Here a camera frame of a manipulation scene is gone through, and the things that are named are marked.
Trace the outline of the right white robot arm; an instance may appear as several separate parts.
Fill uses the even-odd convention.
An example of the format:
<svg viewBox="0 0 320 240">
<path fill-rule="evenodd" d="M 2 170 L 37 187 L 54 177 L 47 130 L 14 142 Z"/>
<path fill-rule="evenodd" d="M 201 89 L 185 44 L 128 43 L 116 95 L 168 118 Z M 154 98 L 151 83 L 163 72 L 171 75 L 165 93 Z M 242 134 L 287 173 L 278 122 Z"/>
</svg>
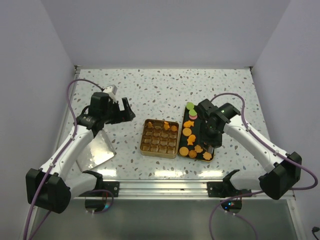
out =
<svg viewBox="0 0 320 240">
<path fill-rule="evenodd" d="M 262 166 L 261 173 L 241 173 L 235 169 L 221 182 L 209 184 L 220 198 L 262 191 L 271 199 L 280 199 L 301 177 L 302 157 L 287 153 L 251 127 L 236 107 L 230 103 L 217 107 L 205 99 L 196 106 L 201 124 L 200 146 L 212 152 L 222 146 L 223 134 L 238 141 Z"/>
</svg>

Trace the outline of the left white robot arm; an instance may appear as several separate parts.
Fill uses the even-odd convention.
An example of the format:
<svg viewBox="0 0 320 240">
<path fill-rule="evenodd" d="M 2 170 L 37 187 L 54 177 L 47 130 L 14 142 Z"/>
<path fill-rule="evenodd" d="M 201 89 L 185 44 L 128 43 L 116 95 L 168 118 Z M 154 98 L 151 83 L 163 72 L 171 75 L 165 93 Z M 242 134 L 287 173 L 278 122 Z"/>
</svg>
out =
<svg viewBox="0 0 320 240">
<path fill-rule="evenodd" d="M 135 118 L 128 99 L 122 99 L 124 109 L 106 92 L 95 92 L 90 104 L 76 117 L 70 136 L 39 169 L 31 168 L 25 176 L 27 201 L 60 214 L 70 201 L 89 192 L 99 196 L 105 191 L 103 176 L 92 170 L 83 171 L 74 180 L 67 180 L 78 156 L 108 124 L 130 122 Z"/>
</svg>

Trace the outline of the silver metal tongs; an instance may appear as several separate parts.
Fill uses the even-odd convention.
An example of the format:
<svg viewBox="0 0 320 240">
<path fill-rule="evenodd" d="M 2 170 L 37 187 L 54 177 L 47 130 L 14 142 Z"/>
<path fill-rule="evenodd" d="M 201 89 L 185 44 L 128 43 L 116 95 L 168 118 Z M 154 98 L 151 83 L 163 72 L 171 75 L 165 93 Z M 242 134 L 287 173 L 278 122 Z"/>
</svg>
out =
<svg viewBox="0 0 320 240">
<path fill-rule="evenodd" d="M 204 143 L 204 144 L 203 144 L 203 149 L 204 149 L 206 152 L 210 153 L 211 155 L 212 155 L 213 152 L 214 152 L 214 147 L 213 147 L 212 145 L 210 145 L 210 144 Z"/>
</svg>

